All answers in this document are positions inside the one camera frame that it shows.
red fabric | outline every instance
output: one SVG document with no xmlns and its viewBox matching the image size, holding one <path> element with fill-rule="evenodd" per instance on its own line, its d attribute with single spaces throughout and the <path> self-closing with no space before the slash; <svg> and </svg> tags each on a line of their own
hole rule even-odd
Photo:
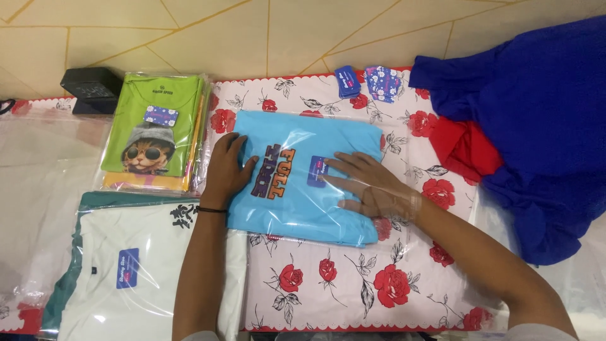
<svg viewBox="0 0 606 341">
<path fill-rule="evenodd" d="M 503 165 L 499 152 L 474 121 L 440 117 L 429 141 L 443 167 L 477 182 Z"/>
</svg>

tiled floor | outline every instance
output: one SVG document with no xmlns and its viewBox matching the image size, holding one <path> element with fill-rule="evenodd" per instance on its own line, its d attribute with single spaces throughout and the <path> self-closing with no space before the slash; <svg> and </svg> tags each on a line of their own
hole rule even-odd
<svg viewBox="0 0 606 341">
<path fill-rule="evenodd" d="M 604 0 L 0 0 L 0 98 L 63 95 L 70 67 L 231 79 L 404 66 L 604 13 Z"/>
</svg>

black wrist band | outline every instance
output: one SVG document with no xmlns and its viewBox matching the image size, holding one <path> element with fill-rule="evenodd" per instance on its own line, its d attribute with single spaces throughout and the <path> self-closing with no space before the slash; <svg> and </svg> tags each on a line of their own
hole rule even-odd
<svg viewBox="0 0 606 341">
<path fill-rule="evenodd" d="M 226 209 L 213 209 L 213 208 L 204 208 L 200 206 L 196 206 L 198 212 L 209 212 L 209 213 L 227 213 Z"/>
</svg>

blue fabric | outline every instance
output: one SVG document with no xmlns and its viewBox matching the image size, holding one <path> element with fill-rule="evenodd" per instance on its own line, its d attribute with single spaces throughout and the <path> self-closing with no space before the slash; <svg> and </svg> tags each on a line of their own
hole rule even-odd
<svg viewBox="0 0 606 341">
<path fill-rule="evenodd" d="M 339 200 L 355 199 L 352 193 L 327 183 L 323 183 L 324 188 L 310 186 L 308 178 L 312 158 L 317 162 L 314 157 L 331 158 L 337 151 L 362 152 L 379 161 L 382 133 L 379 128 L 355 121 L 240 111 L 234 131 L 248 135 L 241 153 L 242 165 L 254 155 L 259 156 L 259 161 L 251 182 L 230 204 L 227 227 L 353 246 L 377 242 L 378 235 L 369 218 L 337 207 Z M 294 150 L 290 160 L 280 154 L 277 164 L 274 163 L 276 169 L 290 167 L 286 184 L 278 184 L 284 188 L 282 197 L 275 195 L 270 199 L 268 192 L 253 195 L 259 195 L 256 189 L 264 184 L 258 181 L 260 171 L 264 162 L 272 162 L 275 144 L 279 145 L 278 150 L 290 155 Z M 345 177 L 330 167 L 325 174 Z"/>
<path fill-rule="evenodd" d="M 521 257 L 549 265 L 606 211 L 606 16 L 518 35 L 477 55 L 418 56 L 410 86 L 474 120 L 505 166 L 482 179 L 514 213 Z"/>
</svg>

cat print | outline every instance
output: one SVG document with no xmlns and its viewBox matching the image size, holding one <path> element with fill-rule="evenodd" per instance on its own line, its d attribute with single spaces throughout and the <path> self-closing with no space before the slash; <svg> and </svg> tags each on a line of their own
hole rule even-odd
<svg viewBox="0 0 606 341">
<path fill-rule="evenodd" d="M 130 133 L 122 151 L 124 171 L 137 174 L 164 175 L 175 152 L 173 131 L 166 126 L 143 122 Z"/>
</svg>

